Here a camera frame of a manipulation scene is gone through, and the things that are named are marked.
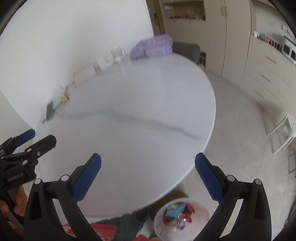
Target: drawer handle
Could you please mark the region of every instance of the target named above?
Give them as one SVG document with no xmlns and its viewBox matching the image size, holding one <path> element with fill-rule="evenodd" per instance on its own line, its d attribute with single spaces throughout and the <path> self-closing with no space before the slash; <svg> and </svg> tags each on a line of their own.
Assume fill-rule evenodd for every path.
<svg viewBox="0 0 296 241">
<path fill-rule="evenodd" d="M 261 95 L 258 91 L 255 91 L 255 93 L 256 93 L 257 95 L 259 95 L 262 99 L 264 99 L 264 96 Z"/>
<path fill-rule="evenodd" d="M 271 62 L 273 62 L 274 64 L 277 64 L 277 62 L 276 61 L 274 61 L 271 57 L 269 57 L 269 56 L 266 56 L 266 58 L 267 59 L 269 59 Z"/>
<path fill-rule="evenodd" d="M 261 74 L 261 76 L 266 79 L 269 83 L 271 83 L 271 80 L 269 78 L 267 78 L 264 74 Z"/>
</svg>

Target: human hand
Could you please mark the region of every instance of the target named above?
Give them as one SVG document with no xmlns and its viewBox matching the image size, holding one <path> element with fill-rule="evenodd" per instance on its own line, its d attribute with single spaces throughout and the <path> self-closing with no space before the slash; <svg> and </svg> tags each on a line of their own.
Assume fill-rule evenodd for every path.
<svg viewBox="0 0 296 241">
<path fill-rule="evenodd" d="M 28 198 L 24 191 L 24 187 L 21 185 L 19 186 L 17 194 L 15 196 L 16 205 L 13 208 L 14 212 L 17 215 L 20 215 L 21 217 L 25 216 L 27 200 Z M 0 200 L 0 210 L 2 211 L 3 214 L 9 211 L 8 205 L 2 200 Z"/>
</svg>

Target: microwave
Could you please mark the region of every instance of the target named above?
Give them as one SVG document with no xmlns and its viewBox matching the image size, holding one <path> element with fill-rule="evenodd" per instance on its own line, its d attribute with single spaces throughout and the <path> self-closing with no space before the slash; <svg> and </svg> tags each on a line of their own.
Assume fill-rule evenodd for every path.
<svg viewBox="0 0 296 241">
<path fill-rule="evenodd" d="M 282 53 L 285 55 L 293 64 L 296 64 L 296 44 L 284 36 Z"/>
</svg>

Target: table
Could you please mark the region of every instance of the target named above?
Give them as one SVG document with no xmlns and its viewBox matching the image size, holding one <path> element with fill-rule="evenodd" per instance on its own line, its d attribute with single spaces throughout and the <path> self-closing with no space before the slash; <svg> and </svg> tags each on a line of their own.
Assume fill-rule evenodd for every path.
<svg viewBox="0 0 296 241">
<path fill-rule="evenodd" d="M 174 189 L 209 142 L 215 95 L 205 73 L 181 55 L 126 60 L 78 86 L 36 141 L 57 146 L 39 159 L 44 181 L 58 180 L 100 154 L 102 168 L 85 199 L 89 217 L 146 207 Z"/>
</svg>

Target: purple backpack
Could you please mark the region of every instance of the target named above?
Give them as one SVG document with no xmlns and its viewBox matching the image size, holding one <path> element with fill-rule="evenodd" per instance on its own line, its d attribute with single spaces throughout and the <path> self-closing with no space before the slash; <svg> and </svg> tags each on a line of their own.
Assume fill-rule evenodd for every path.
<svg viewBox="0 0 296 241">
<path fill-rule="evenodd" d="M 153 58 L 171 54 L 173 52 L 172 46 L 173 39 L 171 36 L 167 34 L 159 35 L 154 38 L 140 41 L 135 47 L 133 47 L 130 58 L 134 60 L 145 56 Z"/>
</svg>

